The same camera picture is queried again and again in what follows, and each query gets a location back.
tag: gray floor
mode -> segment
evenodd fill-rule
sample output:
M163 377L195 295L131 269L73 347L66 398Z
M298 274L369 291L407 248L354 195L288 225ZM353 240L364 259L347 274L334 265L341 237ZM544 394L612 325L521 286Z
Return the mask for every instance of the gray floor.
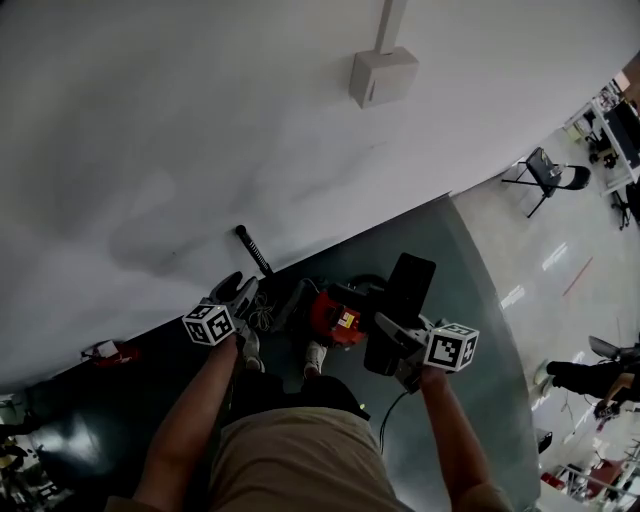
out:
M516 509L523 509L538 496L539 484L522 367L495 288L450 199L416 208L294 265L279 277L287 282L314 275L338 281L363 273L388 277L402 252L438 265L423 313L432 320L445 316L480 330L473 364L451 380L497 481ZM386 409L402 390L392 379L366 372L363 354L363 346L329 353L324 368L365 404L377 433ZM399 498L416 510L449 507L436 460L421 398L408 397L394 409L387 425L385 463Z
M626 414L597 433L591 405L582 396L555 389L541 401L532 377L544 359L596 363L600 358L589 349L589 335L618 346L638 340L640 230L632 219L620 231L611 197L600 195L609 171L588 162L584 145L563 130L540 145L554 162L591 168L589 187L559 190L530 219L526 213L540 190L501 183L500 176L456 196L454 203L502 301L530 387L534 422L554 433L542 467L588 466L599 460L596 449L602 457L622 456L640 431L638 415ZM567 171L563 180L571 176Z
M277 274L275 288L273 280L263 285L286 295L301 277L388 277L402 252L438 265L423 313L432 320L446 316L480 330L472 365L451 381L496 481L516 510L522 510L539 494L527 387L495 288L451 200L414 209L294 265ZM269 293L269 301L276 299ZM305 341L263 335L261 342L267 369L283 376L288 390L295 390L301 374L293 354L304 349ZM143 335L137 343L144 356L139 363L113 370L81 367L28 393L36 413L47 420L33 440L54 480L85 494L132 492L153 431L206 354L206 349L188 342L179 321ZM297 350L291 350L292 344ZM324 372L352 389L371 414L377 433L402 389L393 379L363 368L364 348L330 352ZM400 402L386 432L384 457L398 497L415 510L449 510L418 395ZM198 492L206 484L206 464L202 470Z

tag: table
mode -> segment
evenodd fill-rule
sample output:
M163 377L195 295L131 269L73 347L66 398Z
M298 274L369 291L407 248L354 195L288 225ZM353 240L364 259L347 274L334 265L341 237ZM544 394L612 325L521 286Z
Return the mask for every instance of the table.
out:
M623 187L626 187L630 183L635 183L636 181L638 181L638 176L640 175L640 166L632 166L631 160L629 160L625 156L625 152L620 146L618 138L611 129L610 121L605 117L606 113L602 110L602 108L600 108L600 105L598 105L597 101L592 99L589 103L582 107L573 117L569 119L569 121L567 121L567 123L565 123L565 128L571 126L589 110L593 112L593 115L596 117L602 129L607 134L607 137L609 137L611 146L613 146L613 148L616 150L616 153L618 153L619 155L618 163L622 164L622 168L625 171L623 176L605 183L605 189L602 191L601 195L607 196L609 194L613 194L613 192L620 190Z

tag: white sneaker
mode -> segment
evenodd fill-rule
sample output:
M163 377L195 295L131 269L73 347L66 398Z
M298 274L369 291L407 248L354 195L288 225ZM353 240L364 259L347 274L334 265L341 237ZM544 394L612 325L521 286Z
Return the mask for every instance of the white sneaker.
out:
M327 355L327 347L323 347L315 341L309 342L307 345L307 353L305 355L304 375L307 376L307 368L315 368L318 373L322 373L322 362Z
M260 367L260 371L262 373L265 372L264 363L262 362L262 359L260 359L260 339L258 338L256 331L253 329L251 329L251 332L244 343L242 357L244 358L245 367L249 362L254 362Z
M549 364L549 360L545 359L544 361L542 361L542 364L538 366L538 369L536 370L536 374L533 376L533 383L536 386L542 384L545 381L545 379L549 377L549 374L547 373L548 364Z
M553 376L550 375L547 377L547 380L544 381L544 385L540 390L540 396L543 398L547 398L551 394L551 390L553 389Z

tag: red item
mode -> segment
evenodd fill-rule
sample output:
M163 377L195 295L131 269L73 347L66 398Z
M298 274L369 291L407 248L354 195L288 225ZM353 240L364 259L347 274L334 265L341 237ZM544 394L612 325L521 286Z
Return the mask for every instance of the red item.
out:
M309 316L311 328L325 343L351 346L366 337L366 333L358 331L360 313L331 300L326 291L318 294Z
M542 473L540 480L548 483L551 487L558 489L559 491L563 490L566 487L566 484L560 480L559 478L553 476L551 473Z
M589 476L599 480L600 482L604 482L605 484L613 485L613 482L616 481L622 474L622 466L624 465L623 460L603 460L602 465L597 469L592 469L589 473ZM587 482L587 495L595 496L603 489L603 486L598 482L594 482L593 480L589 480Z
M118 364L130 363L140 359L140 349L128 343L116 343L118 353L107 358L97 359L93 362L99 368L110 368Z

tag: wall-mounted device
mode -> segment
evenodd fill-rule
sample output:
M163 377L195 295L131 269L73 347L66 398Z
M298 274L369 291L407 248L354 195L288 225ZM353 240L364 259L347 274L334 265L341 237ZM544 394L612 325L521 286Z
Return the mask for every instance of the wall-mounted device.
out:
M361 108L404 98L418 73L418 59L395 46L407 0L385 0L375 50L356 53L349 94Z

